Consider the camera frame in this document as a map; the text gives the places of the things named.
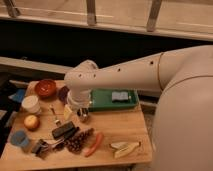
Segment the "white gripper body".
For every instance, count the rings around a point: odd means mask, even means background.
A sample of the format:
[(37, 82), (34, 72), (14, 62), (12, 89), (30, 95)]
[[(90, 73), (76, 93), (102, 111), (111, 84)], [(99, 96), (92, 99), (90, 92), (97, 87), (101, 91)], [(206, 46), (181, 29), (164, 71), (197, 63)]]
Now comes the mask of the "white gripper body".
[(69, 90), (67, 94), (67, 104), (69, 108), (77, 115), (77, 110), (90, 106), (90, 90), (74, 91)]

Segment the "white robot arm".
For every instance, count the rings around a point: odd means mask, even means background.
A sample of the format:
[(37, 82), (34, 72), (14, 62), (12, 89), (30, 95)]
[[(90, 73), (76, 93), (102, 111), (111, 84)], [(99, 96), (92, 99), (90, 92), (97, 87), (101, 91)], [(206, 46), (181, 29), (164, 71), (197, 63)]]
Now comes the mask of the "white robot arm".
[(84, 61), (64, 77), (80, 108), (95, 88), (157, 95), (148, 171), (213, 171), (213, 45), (166, 51), (99, 69)]

